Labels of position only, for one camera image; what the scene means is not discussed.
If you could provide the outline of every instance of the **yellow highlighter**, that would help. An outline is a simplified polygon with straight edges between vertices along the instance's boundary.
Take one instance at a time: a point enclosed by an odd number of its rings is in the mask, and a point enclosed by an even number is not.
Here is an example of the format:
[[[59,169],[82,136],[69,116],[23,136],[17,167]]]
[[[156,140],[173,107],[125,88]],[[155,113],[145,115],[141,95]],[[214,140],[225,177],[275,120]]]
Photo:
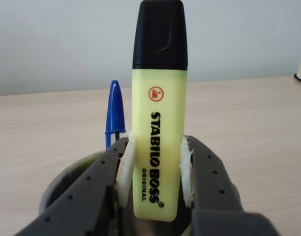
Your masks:
[[[142,1],[132,75],[137,218],[170,222],[177,215],[187,64],[182,2]]]

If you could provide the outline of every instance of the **wooden desk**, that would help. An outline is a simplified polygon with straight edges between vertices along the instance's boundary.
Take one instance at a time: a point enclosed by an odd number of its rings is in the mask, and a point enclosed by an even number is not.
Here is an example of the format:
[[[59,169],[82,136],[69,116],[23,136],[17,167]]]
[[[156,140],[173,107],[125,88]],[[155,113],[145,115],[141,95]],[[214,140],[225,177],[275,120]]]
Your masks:
[[[37,216],[66,166],[104,149],[108,89],[0,96],[0,236]],[[122,89],[127,129],[131,89]],[[301,84],[292,77],[188,85],[185,133],[224,162],[246,211],[301,235]]]

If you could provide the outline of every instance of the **blue pen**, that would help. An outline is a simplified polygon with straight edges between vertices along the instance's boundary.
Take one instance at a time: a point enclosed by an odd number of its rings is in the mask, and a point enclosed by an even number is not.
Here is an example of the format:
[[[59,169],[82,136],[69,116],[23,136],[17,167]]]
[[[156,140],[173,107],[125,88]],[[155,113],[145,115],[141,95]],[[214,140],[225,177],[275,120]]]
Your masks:
[[[124,111],[120,85],[113,80],[110,86],[107,121],[106,121],[106,149],[125,133]]]

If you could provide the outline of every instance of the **white wall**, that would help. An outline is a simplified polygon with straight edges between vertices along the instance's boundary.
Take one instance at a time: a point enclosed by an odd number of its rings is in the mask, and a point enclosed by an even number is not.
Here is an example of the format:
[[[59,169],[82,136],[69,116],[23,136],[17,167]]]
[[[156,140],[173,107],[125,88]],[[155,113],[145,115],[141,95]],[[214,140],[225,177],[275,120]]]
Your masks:
[[[140,0],[0,0],[0,95],[131,81]],[[301,0],[184,0],[189,81],[290,75]]]

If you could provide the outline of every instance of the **black cap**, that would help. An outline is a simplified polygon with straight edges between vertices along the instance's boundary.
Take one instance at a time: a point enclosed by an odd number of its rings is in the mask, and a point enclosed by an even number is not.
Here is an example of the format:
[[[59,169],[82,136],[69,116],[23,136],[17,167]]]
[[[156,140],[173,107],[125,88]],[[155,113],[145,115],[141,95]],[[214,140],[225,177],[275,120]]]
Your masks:
[[[133,69],[187,70],[183,3],[144,0],[137,21]]]

